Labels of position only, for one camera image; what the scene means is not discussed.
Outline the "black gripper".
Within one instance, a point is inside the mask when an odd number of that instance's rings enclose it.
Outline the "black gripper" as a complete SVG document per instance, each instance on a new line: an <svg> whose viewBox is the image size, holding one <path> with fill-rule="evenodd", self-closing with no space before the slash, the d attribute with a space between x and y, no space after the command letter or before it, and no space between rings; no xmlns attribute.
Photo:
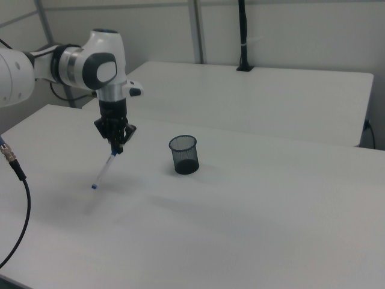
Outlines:
<svg viewBox="0 0 385 289"><path fill-rule="evenodd" d="M111 151L117 154L123 152L124 145L132 138L137 130L135 125L126 123L119 139L118 121L127 122L126 99L115 102L99 100L100 119L94 121L94 125L102 138L107 139L111 145Z"/></svg>

